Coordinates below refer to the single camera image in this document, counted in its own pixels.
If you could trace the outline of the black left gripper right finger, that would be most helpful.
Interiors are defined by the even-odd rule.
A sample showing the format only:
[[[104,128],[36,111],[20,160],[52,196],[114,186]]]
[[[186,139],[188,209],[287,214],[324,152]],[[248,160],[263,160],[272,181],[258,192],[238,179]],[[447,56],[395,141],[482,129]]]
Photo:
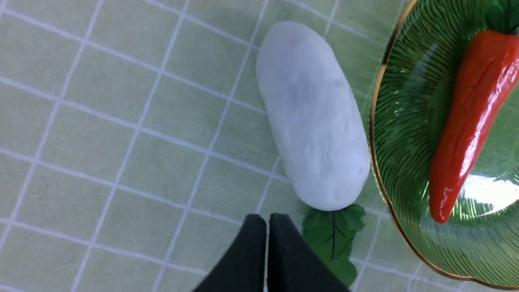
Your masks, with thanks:
[[[349,291],[306,244],[289,215],[271,214],[269,227],[269,292]]]

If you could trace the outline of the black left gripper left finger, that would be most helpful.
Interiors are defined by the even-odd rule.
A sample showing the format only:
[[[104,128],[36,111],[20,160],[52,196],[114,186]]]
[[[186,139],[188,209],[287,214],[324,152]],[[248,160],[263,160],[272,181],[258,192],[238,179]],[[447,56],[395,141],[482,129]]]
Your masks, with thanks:
[[[226,253],[194,289],[195,292],[262,292],[266,222],[248,214]]]

